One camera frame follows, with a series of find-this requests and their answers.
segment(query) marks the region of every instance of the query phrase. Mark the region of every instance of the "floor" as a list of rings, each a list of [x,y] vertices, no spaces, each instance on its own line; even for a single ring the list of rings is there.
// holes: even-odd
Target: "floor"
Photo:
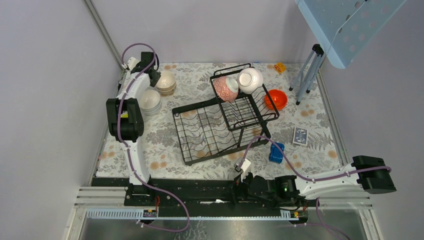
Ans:
[[[355,210],[323,210],[323,220],[327,225],[336,227],[350,239],[367,239],[360,216]],[[309,210],[307,223],[319,223],[314,209]],[[182,220],[156,220],[155,226],[173,228],[185,226]],[[86,219],[82,240],[330,240],[335,239],[325,228],[319,226],[290,226],[288,221],[269,220],[192,220],[190,227],[182,233],[171,233],[140,228],[135,220]]]
[[[152,116],[144,116],[144,135],[142,144],[145,146],[144,157],[152,178],[183,178],[183,179],[233,179],[238,173],[232,167],[244,152],[210,159],[187,166],[183,163],[182,151],[179,146],[174,124],[173,108],[215,97],[209,77],[214,71],[235,66],[236,63],[162,63],[160,70],[173,72],[177,77],[177,87],[173,95],[162,96],[162,109]],[[299,86],[289,91],[290,83],[300,71],[301,64],[286,64],[286,71],[278,73],[272,64],[254,63],[264,77],[268,90],[279,89],[288,96],[288,104],[279,111],[280,117],[268,123],[271,138],[285,145],[285,154],[301,174],[313,174],[338,168],[340,161],[333,142],[330,123],[324,108],[321,93],[315,83],[311,92],[305,94],[300,105],[295,105],[296,92]],[[192,112],[182,115],[190,118]],[[309,130],[307,146],[293,145],[294,127]],[[199,150],[198,156],[208,154]],[[270,144],[252,148],[247,158],[252,162],[251,171],[266,179],[283,175],[292,175],[293,171],[287,163],[277,164],[268,161]],[[128,178],[129,171],[124,159],[124,152],[119,143],[110,134],[105,139],[105,145],[99,156],[96,177]]]

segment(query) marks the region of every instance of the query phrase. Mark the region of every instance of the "white wall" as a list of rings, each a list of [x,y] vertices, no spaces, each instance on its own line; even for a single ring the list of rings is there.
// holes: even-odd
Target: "white wall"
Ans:
[[[2,1],[0,239],[58,240],[120,70],[83,2]]]
[[[407,1],[347,69],[321,68],[349,155],[393,168],[397,192],[372,197],[385,240],[422,239],[423,10]]]
[[[294,0],[93,2],[120,52],[148,43],[162,62],[302,63],[316,43]]]

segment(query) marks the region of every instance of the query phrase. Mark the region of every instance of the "red bowl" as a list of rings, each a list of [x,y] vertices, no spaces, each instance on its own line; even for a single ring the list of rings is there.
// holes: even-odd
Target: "red bowl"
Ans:
[[[283,91],[280,91],[278,89],[272,89],[272,90],[269,90],[268,93],[269,93],[269,96],[271,96],[271,99],[274,102],[274,105],[278,111],[280,111],[287,105],[287,102],[289,101],[289,99],[287,98],[287,95]],[[265,104],[269,109],[271,110],[274,109],[273,104],[271,103],[268,95],[265,95],[263,100],[265,101]]]

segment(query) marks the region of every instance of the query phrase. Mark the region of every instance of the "tabletop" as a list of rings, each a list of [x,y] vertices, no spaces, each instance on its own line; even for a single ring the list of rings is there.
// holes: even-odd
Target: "tabletop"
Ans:
[[[144,158],[152,178],[169,179],[222,179],[232,180],[239,173],[234,163],[244,151],[206,160],[187,166],[183,162],[172,109],[215,97],[210,76],[214,71],[236,66],[238,63],[162,63],[159,70],[173,72],[177,78],[174,94],[162,96],[159,113],[143,116],[144,134],[141,136]],[[278,73],[273,64],[254,63],[253,67],[263,74],[263,83],[269,90],[279,89],[287,94],[288,103],[279,111],[277,120],[268,122],[271,139],[285,146],[284,153],[301,174],[314,174],[333,170],[340,166],[323,99],[317,83],[296,105],[296,86],[289,91],[290,83],[297,76],[301,64],[285,64],[286,70]],[[130,79],[125,79],[124,86]],[[292,144],[295,127],[308,130],[307,146]],[[271,144],[260,145],[248,151],[252,162],[250,171],[265,179],[293,175],[286,162],[281,164],[268,160]],[[124,152],[115,137],[107,134],[104,149],[99,156],[96,177],[128,178],[129,170]]]

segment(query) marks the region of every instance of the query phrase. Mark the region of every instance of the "black dish rack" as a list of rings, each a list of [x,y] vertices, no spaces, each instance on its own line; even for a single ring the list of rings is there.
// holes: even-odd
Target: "black dish rack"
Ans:
[[[172,109],[182,159],[186,165],[245,150],[255,136],[271,137],[267,122],[276,120],[280,114],[272,101],[273,109],[266,106],[264,97],[271,97],[265,85],[252,94],[239,91],[236,100],[225,102],[219,98],[212,84],[214,79],[230,75],[237,77],[244,68],[251,67],[250,63],[246,63],[215,71],[210,77],[215,98]],[[267,142],[258,139],[251,146]]]

